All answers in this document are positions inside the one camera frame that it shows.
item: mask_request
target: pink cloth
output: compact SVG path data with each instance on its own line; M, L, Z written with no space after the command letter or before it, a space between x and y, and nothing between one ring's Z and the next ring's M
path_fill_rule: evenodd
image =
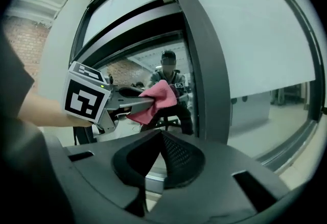
M130 120L139 122L141 124L149 124L159 109L171 107L177 104L175 93L165 80L160 80L150 89L142 92L139 96L155 98L153 105L148 110L129 114L126 116Z

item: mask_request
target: rectangular hole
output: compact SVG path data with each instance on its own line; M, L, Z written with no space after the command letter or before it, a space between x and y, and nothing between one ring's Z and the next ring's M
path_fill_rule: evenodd
M264 211L277 201L249 172L236 173L233 178L258 212Z
M79 160L82 160L82 159L86 159L88 157L91 157L93 156L93 153L92 152L83 152L83 153L77 153L77 154L73 154L73 155L69 155L68 158L74 162L74 161L79 161Z

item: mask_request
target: brick wall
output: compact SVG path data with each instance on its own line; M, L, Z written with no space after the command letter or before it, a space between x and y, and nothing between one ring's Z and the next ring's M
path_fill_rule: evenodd
M108 74L113 77L114 84L131 85L137 82L147 84L150 72L142 66L127 59L118 61L108 66Z
M3 25L11 46L24 63L26 71L35 80L33 90L37 91L39 63L50 28L14 16L5 17Z

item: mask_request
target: black pants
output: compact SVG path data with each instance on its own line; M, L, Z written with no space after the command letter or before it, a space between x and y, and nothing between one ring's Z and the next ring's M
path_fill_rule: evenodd
M152 118L148 125L143 125L141 127L141 132L154 129L160 118L177 116L180 120L180 126L182 128L183 134L192 135L193 134L193 123L191 120L191 113L187 107L182 104L177 104L172 107L160 109Z

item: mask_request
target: forearm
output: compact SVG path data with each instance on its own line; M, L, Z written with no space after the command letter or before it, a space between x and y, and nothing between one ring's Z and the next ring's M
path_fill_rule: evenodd
M18 118L37 126L88 127L91 122L62 112L58 101L29 92L20 108Z

